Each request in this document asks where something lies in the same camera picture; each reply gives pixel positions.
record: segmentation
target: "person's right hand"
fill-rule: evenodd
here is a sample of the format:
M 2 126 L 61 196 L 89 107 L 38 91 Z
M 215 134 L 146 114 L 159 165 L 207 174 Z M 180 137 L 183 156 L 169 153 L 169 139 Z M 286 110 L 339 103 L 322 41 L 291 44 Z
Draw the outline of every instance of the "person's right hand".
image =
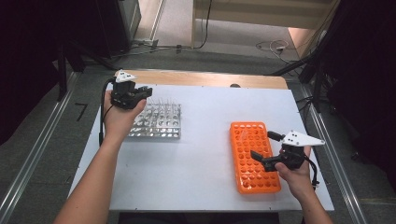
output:
M 304 153 L 309 158 L 311 147 L 304 147 Z M 288 182 L 290 192 L 297 200 L 300 201 L 306 193 L 314 192 L 309 175 L 308 161 L 304 161 L 301 167 L 296 170 L 290 170 L 282 162 L 278 162 L 275 168 L 278 170 L 280 177 Z
M 106 91 L 104 101 L 106 134 L 105 139 L 121 143 L 125 136 L 131 131 L 134 119 L 143 111 L 147 100 L 141 100 L 132 110 L 125 110 L 112 106 L 110 103 L 111 91 Z

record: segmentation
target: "gray floor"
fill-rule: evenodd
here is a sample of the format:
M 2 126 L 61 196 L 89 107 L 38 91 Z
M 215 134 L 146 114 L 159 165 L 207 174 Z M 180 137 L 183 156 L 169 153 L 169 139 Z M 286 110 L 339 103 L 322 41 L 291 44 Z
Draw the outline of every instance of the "gray floor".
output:
M 197 14 L 201 13 L 205 15 L 205 12 L 197 11 Z M 159 45 L 168 46 L 178 43 L 190 46 L 191 36 L 194 35 L 194 46 L 197 48 L 205 40 L 206 21 L 195 20 L 194 34 L 191 33 L 191 24 L 192 1 L 166 0 L 155 39 L 159 40 Z M 282 59 L 286 61 L 299 59 L 288 28 L 228 21 L 209 21 L 207 40 L 199 51 L 276 59 L 277 57 L 270 50 L 270 44 L 275 40 L 278 41 L 272 44 L 273 49 L 287 46 L 282 52 Z
M 280 28 L 273 30 L 278 35 L 281 34 L 280 32 L 284 32 Z M 278 38 L 287 39 L 290 37 L 287 35 L 276 36 L 276 39 Z M 272 35 L 267 37 L 264 35 L 262 38 L 262 41 L 271 40 L 274 40 Z M 174 50 L 169 49 L 114 58 L 110 62 L 128 69 L 166 69 L 246 75 L 268 75 L 285 66 L 285 62 L 275 57 L 272 52 L 261 52 L 262 50 L 255 49 L 255 45 L 252 49 L 259 53 L 265 53 L 264 56 L 254 55 L 256 52 L 253 55 L 248 55 L 249 50 L 239 55 L 224 51 L 225 48 L 210 50 L 214 46 L 215 43 L 212 39 L 212 41 L 208 40 L 207 47 L 211 47 L 208 50 L 183 50 L 176 54 Z M 295 56 L 290 55 L 288 59 L 295 60 Z M 51 223 L 67 197 L 100 104 L 100 92 L 105 81 L 114 75 L 114 71 L 109 71 L 92 60 L 87 60 L 86 64 L 87 68 L 84 73 L 78 74 L 76 87 L 70 100 L 8 223 Z M 287 80 L 295 98 L 302 99 L 304 98 L 302 84 L 299 83 L 296 72 L 290 72 L 283 77 Z M 29 114 L 11 139 L 0 146 L 0 195 L 6 194 L 10 183 L 16 177 L 34 146 L 35 140 L 56 104 L 57 94 L 58 87 L 55 87 Z M 77 119 L 82 108 L 76 103 L 88 105 L 79 121 Z M 368 223 L 393 223 L 396 197 L 385 174 L 372 164 L 350 159 L 355 149 L 350 145 L 345 123 L 339 116 L 330 113 L 327 104 L 321 104 L 321 107 L 321 114 L 338 157 L 352 183 Z M 306 126 L 308 132 L 317 135 L 316 127 L 310 116 L 307 116 Z M 327 188 L 335 207 L 335 211 L 330 212 L 332 220 L 334 223 L 352 223 L 327 155 L 320 148 L 317 152 L 319 166 L 326 179 Z M 112 212 L 108 222 L 117 223 L 117 219 L 118 214 Z M 203 216 L 192 214 L 191 220 L 195 220 L 192 221 L 193 223 L 204 223 Z M 281 223 L 297 224 L 301 222 L 301 213 L 281 212 L 280 220 Z

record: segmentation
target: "black cable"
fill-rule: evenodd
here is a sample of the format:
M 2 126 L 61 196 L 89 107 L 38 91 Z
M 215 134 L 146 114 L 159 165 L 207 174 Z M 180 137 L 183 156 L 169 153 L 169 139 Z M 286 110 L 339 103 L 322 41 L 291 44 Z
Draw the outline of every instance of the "black cable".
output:
M 105 83 L 105 85 L 104 85 L 104 87 L 103 87 L 103 89 L 102 89 L 102 98 L 101 98 L 101 104 L 100 104 L 100 118 L 99 118 L 99 120 L 100 120 L 99 146 L 102 145 L 103 138 L 104 138 L 104 136 L 103 136 L 103 122 L 104 122 L 105 118 L 104 118 L 103 114 L 104 114 L 104 110 L 105 110 L 105 109 L 104 109 L 104 104 L 105 104 L 106 89 L 107 89 L 108 83 L 113 83 L 115 80 L 116 80 L 116 79 L 115 79 L 114 77 L 113 77 L 113 78 L 109 78 L 109 79 L 106 81 L 106 83 Z
M 305 43 L 303 43 L 302 45 L 300 45 L 299 47 L 297 47 L 296 49 L 298 49 L 298 48 L 300 48 L 300 47 L 302 47 L 302 46 L 304 46 L 304 45 L 306 45 L 306 44 L 308 44 L 317 34 L 318 34 L 318 32 L 324 27 L 324 25 L 325 24 L 327 24 L 330 20 L 328 20 L 329 19 L 329 16 L 332 14 L 332 11 L 333 10 L 335 10 L 335 6 L 337 6 L 338 4 L 339 4 L 339 2 L 340 1 L 338 1 L 337 3 L 335 3 L 333 6 L 332 6 L 332 9 L 329 11 L 329 13 L 327 14 L 327 16 L 326 16 L 326 19 L 324 19 L 324 22 L 319 26 L 319 28 L 314 32 L 314 34 L 311 36 L 311 38 L 309 38 Z
M 296 103 L 298 104 L 298 103 L 300 103 L 301 101 L 304 101 L 304 100 L 311 100 L 312 97 L 313 97 L 313 96 L 308 96 L 308 97 L 305 97 L 305 98 L 303 98 L 303 99 L 296 100 Z
M 311 106 L 311 104 L 312 104 L 312 100 L 308 100 L 308 101 L 305 103 L 305 105 L 304 105 L 303 107 L 301 107 L 298 111 L 301 112 L 302 110 L 304 110 L 304 112 L 305 112 L 306 107 L 307 107 L 307 106 Z
M 204 46 L 204 44 L 206 43 L 206 40 L 207 40 L 207 25 L 209 24 L 209 16 L 210 16 L 210 9 L 212 8 L 212 2 L 213 2 L 213 0 L 210 0 L 209 9 L 207 10 L 206 28 L 205 28 L 206 29 L 206 31 L 205 31 L 205 40 L 204 40 L 204 42 L 202 43 L 202 45 L 200 47 L 195 48 L 195 49 L 201 49 Z
M 318 184 L 319 184 L 319 182 L 318 182 L 318 168 L 317 168 L 317 166 L 315 165 L 315 163 L 312 162 L 311 160 L 309 160 L 309 158 L 308 158 L 306 155 L 305 155 L 304 158 L 305 158 L 306 161 L 309 162 L 309 164 L 310 164 L 311 167 L 312 167 L 312 170 L 314 171 L 314 176 L 312 176 L 312 187 L 313 187 L 314 189 L 316 189 L 317 186 L 318 186 Z
M 113 106 L 114 106 L 114 105 L 111 105 L 110 108 L 106 111 L 105 115 L 103 116 L 103 121 L 105 121 L 105 118 L 106 118 L 106 115 L 107 115 L 108 111 L 109 111 L 111 108 L 113 108 Z
M 256 44 L 256 49 L 259 49 L 259 50 L 262 50 L 262 51 L 269 51 L 269 52 L 271 52 L 270 49 L 262 49 L 262 46 L 261 46 L 261 44 L 263 44 L 263 43 L 270 43 L 270 42 L 271 42 L 271 41 L 262 41 L 262 42 L 259 42 L 259 43 Z
M 80 52 L 86 54 L 87 56 L 89 56 L 90 58 L 92 58 L 94 61 L 98 62 L 99 64 L 103 65 L 104 67 L 106 67 L 109 70 L 114 70 L 117 71 L 119 70 L 118 67 L 115 67 L 113 64 L 108 63 L 106 60 L 104 60 L 102 57 L 96 55 L 95 53 L 89 51 L 88 49 L 86 49 L 85 47 L 81 46 L 78 42 L 74 41 L 74 40 L 69 40 L 68 43 L 73 46 L 75 49 L 79 50 Z
M 207 10 L 206 26 L 205 26 L 205 40 L 204 40 L 204 42 L 202 43 L 202 45 L 201 45 L 200 47 L 198 47 L 198 48 L 193 48 L 193 49 L 201 49 L 201 48 L 204 46 L 204 44 L 206 43 L 206 40 L 207 40 L 207 30 L 208 30 L 207 27 L 208 27 L 208 24 L 209 24 L 209 17 L 210 17 L 210 10 L 211 10 L 211 8 L 212 8 L 212 2 L 213 2 L 213 0 L 210 0 L 210 2 L 209 2 L 209 9 Z M 154 48 L 153 50 L 150 50 L 150 51 L 148 51 L 147 53 L 157 51 L 157 50 L 155 50 L 155 49 L 192 49 L 192 48 L 189 47 L 189 46 L 183 46 L 183 45 L 176 45 L 176 46 L 161 46 L 161 45 L 159 45 L 159 46 L 151 46 L 151 45 L 142 44 L 142 46 Z
M 297 77 L 300 75 L 295 69 L 293 69 L 293 72 L 295 72 L 295 74 L 297 74 Z

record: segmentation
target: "black curtain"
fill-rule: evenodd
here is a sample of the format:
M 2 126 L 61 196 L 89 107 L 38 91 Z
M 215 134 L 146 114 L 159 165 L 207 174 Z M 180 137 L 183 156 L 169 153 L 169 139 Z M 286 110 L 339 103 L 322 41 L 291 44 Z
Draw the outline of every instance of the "black curtain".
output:
M 328 97 L 358 134 L 352 144 L 396 190 L 396 3 L 342 1 L 347 14 L 326 46 Z
M 59 80 L 47 13 L 43 1 L 7 0 L 0 7 L 0 145 Z

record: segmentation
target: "power cord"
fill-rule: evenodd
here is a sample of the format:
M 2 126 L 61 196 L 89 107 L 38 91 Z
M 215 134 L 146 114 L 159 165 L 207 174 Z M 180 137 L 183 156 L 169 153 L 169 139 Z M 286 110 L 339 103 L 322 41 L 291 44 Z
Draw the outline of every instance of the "power cord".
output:
M 100 131 L 99 131 L 99 146 L 102 145 L 103 143 L 103 139 L 104 139 L 104 133 L 103 133 L 103 123 L 105 121 L 105 116 L 104 116 L 104 104 L 105 104 L 105 94 L 106 94 L 106 89 L 107 89 L 107 85 L 108 83 L 114 83 L 116 81 L 115 77 L 109 78 L 103 89 L 102 89 L 102 98 L 101 98 L 101 104 L 100 104 Z
M 314 175 L 312 177 L 312 187 L 314 189 L 316 189 L 318 187 L 318 184 L 319 184 L 319 182 L 318 182 L 318 167 L 306 155 L 305 155 L 304 159 L 309 162 L 309 164 L 312 167 L 312 170 L 314 171 Z
M 192 48 L 192 47 L 189 47 L 189 46 L 182 46 L 182 45 L 176 45 L 176 46 L 158 46 L 158 45 L 147 45 L 147 44 L 144 44 L 144 43 L 142 43 L 142 44 L 139 44 L 137 47 L 134 47 L 133 49 L 137 49 L 137 48 L 140 48 L 140 47 L 149 47 L 149 48 L 151 48 L 151 50 L 149 50 L 149 51 L 143 51 L 143 52 L 137 52 L 137 53 L 127 53 L 127 54 L 121 54 L 121 55 L 118 55 L 118 56 L 115 56 L 115 57 L 121 57 L 121 56 L 127 56 L 127 55 L 139 55 L 139 54 L 145 54 L 145 53 L 152 53 L 152 52 L 156 52 L 156 51 L 160 51 L 160 50 L 165 50 L 165 49 L 176 49 L 176 50 L 182 50 L 182 49 L 186 49 L 186 50 L 196 50 L 196 49 L 201 49 L 204 45 L 205 45 L 205 43 L 206 43 L 206 40 L 207 40 L 207 30 L 208 30 L 208 24 L 209 24 L 209 17 L 210 17 L 210 10 L 211 10 L 211 8 L 212 8 L 212 3 L 213 3 L 213 0 L 210 0 L 210 2 L 209 2 L 209 8 L 208 8 L 208 11 L 207 11 L 207 16 L 206 16 L 206 26 L 205 26 L 205 40 L 204 40 L 204 42 L 201 44 L 201 46 L 199 46 L 199 47 L 197 47 L 197 48 Z
M 263 44 L 263 43 L 270 43 L 270 44 L 269 44 L 269 49 L 263 49 L 263 48 L 262 48 L 262 44 Z M 288 64 L 291 64 L 291 63 L 294 63 L 294 62 L 298 62 L 298 61 L 288 61 L 288 60 L 283 59 L 283 58 L 280 56 L 280 54 L 281 54 L 285 49 L 288 49 L 288 46 L 289 46 L 289 45 L 290 45 L 290 44 L 289 44 L 288 41 L 283 40 L 283 39 L 277 39 L 277 40 L 272 40 L 272 41 L 262 41 L 262 42 L 259 42 L 259 43 L 256 44 L 256 49 L 259 49 L 259 50 L 262 50 L 262 51 L 271 51 L 278 59 L 280 59 L 281 61 L 283 61 L 284 63 L 286 63 L 286 64 L 285 64 L 285 66 L 286 66 L 286 65 L 288 65 Z M 297 74 L 297 76 L 300 75 L 295 69 L 293 69 L 293 71 Z
M 305 43 L 303 43 L 302 45 L 300 45 L 299 47 L 297 47 L 296 49 L 299 49 L 300 47 L 308 44 L 312 39 L 315 38 L 315 36 L 317 36 L 318 32 L 321 31 L 323 33 L 322 28 L 324 28 L 324 26 L 330 21 L 329 17 L 330 15 L 332 15 L 332 12 L 335 10 L 335 6 L 338 6 L 341 0 L 338 0 L 333 6 L 332 9 L 329 11 L 329 13 L 327 14 L 326 18 L 324 19 L 324 22 L 320 25 L 320 27 L 315 31 L 315 33 L 307 40 L 305 41 Z M 318 36 L 318 41 L 316 44 L 316 47 L 318 46 L 319 43 L 319 39 L 320 39 L 320 35 Z

